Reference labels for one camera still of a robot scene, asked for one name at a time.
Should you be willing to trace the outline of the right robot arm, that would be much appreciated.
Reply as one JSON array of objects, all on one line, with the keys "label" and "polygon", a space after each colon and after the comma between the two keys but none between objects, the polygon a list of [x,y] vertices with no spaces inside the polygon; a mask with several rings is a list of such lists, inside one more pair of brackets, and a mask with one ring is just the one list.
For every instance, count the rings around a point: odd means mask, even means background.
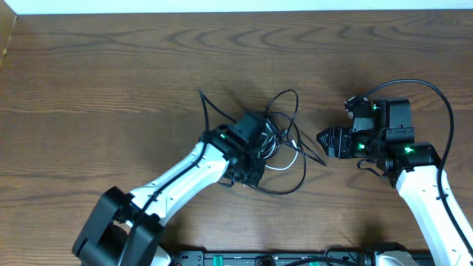
[{"label": "right robot arm", "polygon": [[452,194],[431,143],[415,142],[406,98],[345,103],[351,127],[332,126],[316,136],[329,157],[374,163],[408,205],[436,265],[471,265],[466,244],[472,228]]}]

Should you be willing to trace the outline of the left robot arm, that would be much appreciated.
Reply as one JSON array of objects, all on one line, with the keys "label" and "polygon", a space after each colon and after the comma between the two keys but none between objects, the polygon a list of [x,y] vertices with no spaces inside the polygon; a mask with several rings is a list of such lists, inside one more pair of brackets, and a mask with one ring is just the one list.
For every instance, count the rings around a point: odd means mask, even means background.
[{"label": "left robot arm", "polygon": [[206,130],[192,151],[167,172],[129,193],[101,195],[72,246],[82,265],[170,265],[161,247],[166,223],[196,194],[218,183],[258,185],[262,153],[272,133],[260,114]]}]

